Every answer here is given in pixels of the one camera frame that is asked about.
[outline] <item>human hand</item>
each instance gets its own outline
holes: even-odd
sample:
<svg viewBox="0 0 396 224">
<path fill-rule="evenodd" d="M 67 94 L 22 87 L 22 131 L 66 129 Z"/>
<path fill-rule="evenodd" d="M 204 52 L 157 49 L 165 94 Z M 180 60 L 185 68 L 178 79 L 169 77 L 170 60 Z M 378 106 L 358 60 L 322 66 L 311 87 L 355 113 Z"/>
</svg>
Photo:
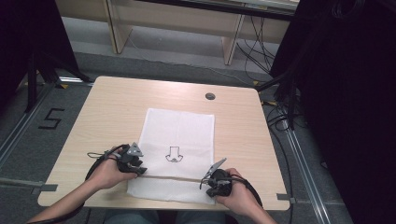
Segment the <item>human hand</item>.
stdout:
<svg viewBox="0 0 396 224">
<path fill-rule="evenodd" d="M 108 156 L 111 159 L 116 159 L 114 155 Z M 93 182 L 99 189 L 111 189 L 121 181 L 134 179 L 137 177 L 135 173 L 123 173 L 119 171 L 117 162 L 115 160 L 107 159 L 103 161 L 91 174 L 87 181 Z"/>
<path fill-rule="evenodd" d="M 230 175 L 239 175 L 238 171 L 234 168 L 227 169 L 227 173 Z M 231 194 L 227 197 L 217 196 L 216 201 L 218 203 L 224 204 L 226 207 L 230 208 L 233 212 L 242 216 L 250 216 L 250 213 L 260 205 L 257 203 L 253 194 L 246 188 L 244 184 L 239 181 L 233 181 L 233 190 Z"/>
</svg>

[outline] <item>white sheet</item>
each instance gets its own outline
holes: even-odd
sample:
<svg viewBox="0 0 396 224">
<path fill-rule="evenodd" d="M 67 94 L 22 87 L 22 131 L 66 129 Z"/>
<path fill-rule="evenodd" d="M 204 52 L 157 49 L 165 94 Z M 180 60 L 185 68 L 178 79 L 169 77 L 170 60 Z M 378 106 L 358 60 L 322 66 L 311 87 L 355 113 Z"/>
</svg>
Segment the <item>white sheet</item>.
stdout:
<svg viewBox="0 0 396 224">
<path fill-rule="evenodd" d="M 199 181 L 213 164 L 214 115 L 149 109 L 139 140 L 147 171 L 128 182 L 137 197 L 182 203 L 209 203 Z"/>
</svg>

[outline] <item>person's left hand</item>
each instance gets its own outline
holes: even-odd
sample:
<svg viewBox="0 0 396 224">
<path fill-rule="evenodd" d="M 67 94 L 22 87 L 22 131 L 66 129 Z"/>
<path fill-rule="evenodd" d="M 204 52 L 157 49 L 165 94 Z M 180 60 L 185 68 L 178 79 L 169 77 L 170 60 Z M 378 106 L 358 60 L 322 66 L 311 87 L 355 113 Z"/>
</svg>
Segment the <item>person's left hand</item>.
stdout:
<svg viewBox="0 0 396 224">
<path fill-rule="evenodd" d="M 122 173 L 117 167 L 117 162 L 111 159 L 103 161 L 91 174 L 87 181 L 94 182 L 98 189 L 111 189 L 121 181 L 134 179 L 137 177 L 135 173 Z"/>
</svg>

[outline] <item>forearm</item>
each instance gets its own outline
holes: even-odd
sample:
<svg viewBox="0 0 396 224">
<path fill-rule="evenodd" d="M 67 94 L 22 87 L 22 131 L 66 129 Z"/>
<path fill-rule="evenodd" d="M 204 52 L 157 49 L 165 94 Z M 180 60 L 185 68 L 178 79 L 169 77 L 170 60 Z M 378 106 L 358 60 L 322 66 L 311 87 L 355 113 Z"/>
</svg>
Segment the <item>forearm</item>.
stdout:
<svg viewBox="0 0 396 224">
<path fill-rule="evenodd" d="M 271 216 L 262 207 L 255 207 L 251 209 L 248 215 L 256 224 L 276 224 Z"/>
<path fill-rule="evenodd" d="M 64 196 L 57 203 L 31 218 L 28 222 L 51 219 L 66 215 L 78 208 L 98 190 L 99 189 L 92 181 L 85 181 L 79 187 Z"/>
</svg>

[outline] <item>gray carpet floor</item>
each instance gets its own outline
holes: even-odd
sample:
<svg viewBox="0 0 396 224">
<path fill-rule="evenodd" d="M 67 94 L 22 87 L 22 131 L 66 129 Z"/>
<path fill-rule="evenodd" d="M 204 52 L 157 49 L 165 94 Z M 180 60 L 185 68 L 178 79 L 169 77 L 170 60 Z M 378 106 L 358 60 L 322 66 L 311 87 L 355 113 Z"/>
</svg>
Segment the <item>gray carpet floor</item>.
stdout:
<svg viewBox="0 0 396 224">
<path fill-rule="evenodd" d="M 217 69 L 217 72 L 214 72 L 209 69 L 185 65 L 151 63 L 144 60 L 86 53 L 76 53 L 76 57 L 81 71 L 93 78 L 106 75 L 238 87 L 249 87 L 248 84 L 252 83 L 252 80 L 246 76 L 244 71 Z M 60 71 L 59 74 L 60 76 L 70 76 L 64 71 Z M 27 97 L 26 89 L 25 86 L 22 87 L 16 93 L 14 99 L 10 101 L 9 106 L 1 111 L 1 143 L 5 141 L 7 134 L 11 132 L 23 114 Z M 3 167 L 1 167 L 0 177 L 45 182 L 90 89 L 91 87 L 82 85 L 69 85 L 66 89 L 54 88 L 42 106 L 40 106 L 21 141 L 13 149 Z M 276 87 L 273 87 L 262 92 L 260 98 L 268 101 L 274 100 L 273 93 L 275 89 Z M 39 126 L 53 125 L 54 121 L 44 120 L 52 108 L 64 109 L 64 111 L 56 111 L 53 114 L 53 117 L 61 119 L 58 127 L 54 130 L 39 129 Z M 267 116 L 272 109 L 271 106 L 265 105 L 262 115 Z M 325 201 L 332 223 L 352 223 L 346 207 L 342 203 L 342 198 L 332 181 L 332 177 L 320 165 L 320 152 L 312 138 L 312 134 L 309 132 L 309 127 L 306 127 L 304 117 L 299 117 L 295 121 L 299 124 L 296 125 L 297 136 L 310 171 L 317 183 L 318 190 Z M 304 181 L 290 150 L 287 136 L 279 131 L 276 131 L 276 135 L 280 139 L 280 144 L 285 148 L 286 156 L 290 163 L 291 185 L 294 197 L 297 200 L 297 203 L 293 206 L 291 223 L 318 223 L 306 193 Z M 276 138 L 272 137 L 285 186 L 287 191 L 290 192 L 286 158 L 283 156 Z M 43 208 L 37 204 L 37 197 L 37 195 L 32 194 L 32 189 L 30 188 L 0 185 L 0 223 L 23 223 L 29 217 L 41 211 Z M 105 209 L 84 208 L 81 213 L 67 223 L 102 223 L 105 211 Z M 278 223 L 289 223 L 290 210 L 282 212 L 270 211 L 270 214 Z M 250 220 L 244 217 L 235 217 L 240 223 L 251 223 Z"/>
</svg>

